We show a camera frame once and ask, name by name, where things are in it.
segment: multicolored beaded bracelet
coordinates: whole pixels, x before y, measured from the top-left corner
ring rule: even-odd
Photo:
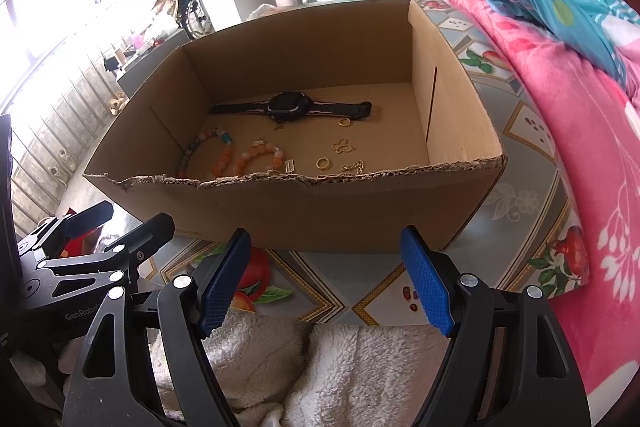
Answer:
[[[284,152],[278,149],[273,143],[267,142],[264,138],[260,138],[258,141],[255,141],[254,144],[249,149],[249,152],[243,152],[242,156],[238,158],[236,161],[236,165],[234,165],[233,175],[241,176],[242,169],[244,169],[251,161],[251,158],[255,158],[258,154],[263,154],[266,152],[273,152],[273,160],[271,160],[271,166],[274,169],[278,169],[282,166],[282,162],[284,161]]]
[[[191,155],[198,148],[198,146],[206,142],[213,135],[220,136],[222,141],[225,143],[225,149],[222,152],[222,156],[220,157],[220,161],[211,169],[211,173],[218,178],[222,171],[225,169],[226,164],[231,160],[231,156],[234,155],[234,141],[231,140],[231,137],[228,135],[226,131],[218,127],[214,127],[212,130],[202,131],[198,134],[198,137],[191,142],[191,145],[187,147],[187,150],[184,152],[182,159],[180,160],[180,169],[178,170],[178,178],[184,178],[186,176],[187,165],[189,165],[189,160],[191,159]]]

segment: black watch strap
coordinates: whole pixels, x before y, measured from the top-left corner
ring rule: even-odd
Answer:
[[[314,102],[306,113],[309,115],[343,116],[350,120],[359,120],[367,118],[371,114],[371,102]]]
[[[209,114],[265,114],[269,101],[212,105]]]

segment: blue gripper pad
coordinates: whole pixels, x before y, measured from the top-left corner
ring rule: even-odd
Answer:
[[[449,291],[429,259],[429,251],[415,227],[402,230],[400,256],[404,267],[418,292],[429,324],[447,336],[454,327]]]
[[[198,289],[200,320],[196,327],[201,338],[222,326],[250,257],[251,236],[237,229]]]

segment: floral blanket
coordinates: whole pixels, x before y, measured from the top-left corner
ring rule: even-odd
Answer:
[[[584,227],[591,275],[588,285],[551,304],[587,393],[606,386],[622,393],[640,360],[638,114],[610,76],[551,33],[496,13],[486,0],[448,2],[466,10],[502,51],[554,136]],[[592,409],[592,419],[600,413]]]

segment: cardboard box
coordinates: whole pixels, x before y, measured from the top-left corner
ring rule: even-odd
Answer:
[[[263,115],[208,115],[212,104],[283,90],[369,100],[373,110],[350,127],[308,116],[280,130]],[[183,150],[213,126],[231,135],[236,157],[265,137],[296,173],[252,173],[266,169],[265,155],[248,175],[200,182],[222,152],[214,137],[193,153],[193,179],[173,177]],[[356,150],[335,153],[341,139]],[[322,156],[331,169],[316,168]],[[363,175],[342,173],[359,159]],[[117,117],[85,176],[138,219],[170,214],[182,235],[226,241],[243,227],[259,247],[379,253],[396,251],[409,224],[431,248],[445,247],[505,164],[478,94],[436,26],[414,1],[367,0],[284,12],[176,49]]]

